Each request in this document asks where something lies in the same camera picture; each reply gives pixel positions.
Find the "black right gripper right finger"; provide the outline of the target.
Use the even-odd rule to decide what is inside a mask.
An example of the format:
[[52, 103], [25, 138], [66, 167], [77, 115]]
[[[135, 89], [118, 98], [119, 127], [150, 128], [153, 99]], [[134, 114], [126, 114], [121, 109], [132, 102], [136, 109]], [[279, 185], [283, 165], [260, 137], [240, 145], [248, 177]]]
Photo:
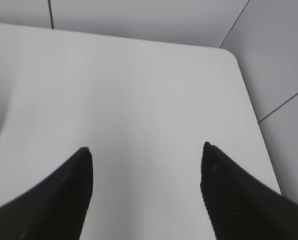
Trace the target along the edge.
[[298, 240], [298, 204], [276, 193], [206, 142], [201, 193], [218, 240]]

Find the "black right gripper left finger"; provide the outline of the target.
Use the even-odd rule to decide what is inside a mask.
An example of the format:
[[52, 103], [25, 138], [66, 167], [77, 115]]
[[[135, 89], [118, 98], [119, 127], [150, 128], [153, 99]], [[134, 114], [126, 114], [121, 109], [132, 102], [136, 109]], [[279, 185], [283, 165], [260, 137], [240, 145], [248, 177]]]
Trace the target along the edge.
[[0, 207], [0, 240], [78, 240], [93, 192], [87, 147], [32, 189]]

